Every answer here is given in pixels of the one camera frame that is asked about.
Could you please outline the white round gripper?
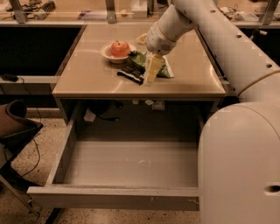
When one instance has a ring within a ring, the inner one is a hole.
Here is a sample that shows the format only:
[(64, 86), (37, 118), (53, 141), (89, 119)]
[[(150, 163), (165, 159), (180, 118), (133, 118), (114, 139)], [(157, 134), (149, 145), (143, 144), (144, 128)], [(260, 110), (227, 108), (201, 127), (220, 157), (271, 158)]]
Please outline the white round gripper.
[(164, 33), (158, 23), (154, 23), (147, 33), (136, 38), (136, 43), (146, 45), (147, 54), (145, 61), (144, 84), (150, 86), (156, 79), (158, 72), (163, 65), (163, 57), (161, 55), (168, 54), (177, 44)]

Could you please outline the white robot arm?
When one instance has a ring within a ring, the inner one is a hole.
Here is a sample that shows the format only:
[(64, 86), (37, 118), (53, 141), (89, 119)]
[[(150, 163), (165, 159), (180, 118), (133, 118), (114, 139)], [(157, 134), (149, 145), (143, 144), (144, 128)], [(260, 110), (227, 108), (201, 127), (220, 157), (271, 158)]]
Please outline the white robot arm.
[(198, 28), (239, 101), (206, 122), (198, 152), (201, 224), (280, 224), (280, 73), (214, 0), (172, 0), (147, 31), (152, 83), (177, 40)]

